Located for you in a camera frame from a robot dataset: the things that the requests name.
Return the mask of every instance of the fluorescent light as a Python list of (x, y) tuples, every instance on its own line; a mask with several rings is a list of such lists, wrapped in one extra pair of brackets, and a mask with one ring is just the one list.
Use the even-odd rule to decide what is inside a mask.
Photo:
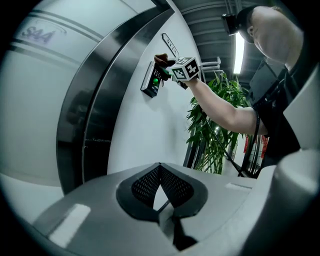
[(235, 61), (234, 61), (234, 74), (240, 74), (242, 61), (244, 59), (245, 40), (240, 33), (235, 34)]

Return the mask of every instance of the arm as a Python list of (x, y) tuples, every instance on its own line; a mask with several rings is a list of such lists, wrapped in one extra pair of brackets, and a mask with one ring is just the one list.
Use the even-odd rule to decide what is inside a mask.
[[(191, 89), (203, 111), (218, 125), (236, 133), (255, 133), (257, 116), (251, 107), (235, 108), (217, 96), (198, 78), (183, 82)], [(260, 120), (258, 134), (266, 135), (267, 133), (265, 125)]]

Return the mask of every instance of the ceiling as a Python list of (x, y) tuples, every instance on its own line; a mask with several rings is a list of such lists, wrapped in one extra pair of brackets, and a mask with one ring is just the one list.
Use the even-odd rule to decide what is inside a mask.
[[(222, 14), (236, 14), (243, 8), (252, 5), (267, 5), (268, 0), (173, 0), (188, 24), (202, 62), (217, 61), (220, 57), (220, 69), (229, 78), (233, 75), (235, 62), (236, 38), (229, 36), (221, 20)], [(241, 74), (237, 75), (244, 87), (254, 76), (264, 56), (254, 44), (245, 43)], [(206, 81), (214, 78), (215, 74), (205, 73)]]

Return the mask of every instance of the person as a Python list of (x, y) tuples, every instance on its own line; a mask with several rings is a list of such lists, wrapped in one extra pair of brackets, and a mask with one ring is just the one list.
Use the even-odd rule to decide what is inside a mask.
[(278, 7), (254, 5), (237, 15), (242, 37), (266, 57), (285, 65), (288, 73), (268, 100), (245, 108), (233, 107), (218, 97), (198, 78), (184, 83), (191, 89), (203, 111), (223, 128), (242, 134), (254, 134), (258, 113), (258, 134), (269, 136), (263, 167), (276, 165), (284, 156), (299, 150), (298, 140), (283, 112), (303, 87), (311, 67), (306, 58), (308, 42), (303, 30)]

